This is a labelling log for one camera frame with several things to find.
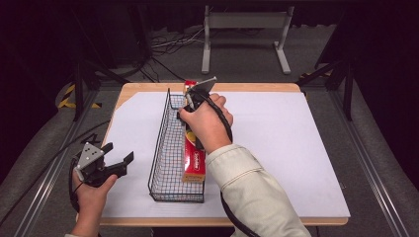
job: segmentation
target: black wire mesh basket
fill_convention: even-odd
[[[167,91],[163,119],[157,138],[148,189],[155,201],[204,202],[205,182],[184,183],[185,125],[178,119],[185,97]]]

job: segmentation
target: beige jacket sleeve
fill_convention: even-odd
[[[219,148],[206,163],[231,211],[259,236],[310,236],[284,189],[246,148]],[[233,236],[245,235],[236,228]]]

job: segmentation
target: hand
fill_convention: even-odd
[[[209,97],[222,110],[228,123],[232,125],[233,115],[224,107],[226,102],[225,97],[219,94],[212,94]],[[207,102],[202,103],[192,113],[188,113],[182,108],[179,110],[179,115],[189,125],[194,135],[201,141],[208,154],[222,146],[231,144],[224,124],[219,119],[215,110]]]
[[[77,173],[73,172],[74,187],[79,187],[76,191],[80,211],[77,223],[74,226],[71,234],[77,236],[94,236],[97,237],[99,233],[99,223],[102,216],[102,210],[105,207],[108,191],[117,181],[118,176],[110,176],[105,183],[99,187],[94,188],[88,185],[81,184]]]

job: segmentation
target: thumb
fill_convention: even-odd
[[[105,194],[107,194],[111,187],[117,182],[117,179],[117,175],[110,176],[99,189]]]
[[[189,123],[189,121],[191,121],[192,113],[189,113],[185,109],[181,108],[181,109],[179,109],[179,117],[185,123]]]

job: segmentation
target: person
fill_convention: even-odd
[[[232,125],[233,115],[224,106],[226,98],[219,94],[212,94],[210,98]],[[243,224],[259,236],[310,236],[281,185],[249,150],[230,141],[224,125],[208,103],[202,103],[192,113],[180,109],[179,114],[201,141],[208,154],[208,171],[219,185],[225,202]],[[107,193],[116,180],[117,176],[111,176],[100,188],[80,186],[78,220],[66,237],[98,236]],[[77,175],[73,176],[73,182],[76,186],[80,184]],[[232,236],[246,235],[235,227]]]

